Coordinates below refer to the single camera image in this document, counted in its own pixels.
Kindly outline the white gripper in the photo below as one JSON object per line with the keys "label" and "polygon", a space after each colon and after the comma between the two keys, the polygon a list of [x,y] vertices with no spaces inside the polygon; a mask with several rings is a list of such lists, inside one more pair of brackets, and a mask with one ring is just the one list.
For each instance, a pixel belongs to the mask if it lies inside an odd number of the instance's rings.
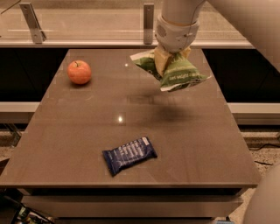
{"label": "white gripper", "polygon": [[199,27],[199,21],[183,25],[167,22],[162,15],[157,17],[155,37],[160,45],[154,49],[154,61],[161,77],[172,60],[172,53],[180,52],[184,58],[189,57],[191,48],[188,46],[195,40]]}

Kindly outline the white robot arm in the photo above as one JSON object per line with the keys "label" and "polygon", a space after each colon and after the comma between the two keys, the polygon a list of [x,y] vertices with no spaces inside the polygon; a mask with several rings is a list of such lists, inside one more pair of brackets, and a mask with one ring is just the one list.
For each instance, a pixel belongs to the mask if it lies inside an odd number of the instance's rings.
{"label": "white robot arm", "polygon": [[[164,0],[157,17],[156,39],[167,52],[178,53],[194,41],[204,2],[280,70],[280,0]],[[256,188],[243,224],[280,224],[280,163],[267,171]]]}

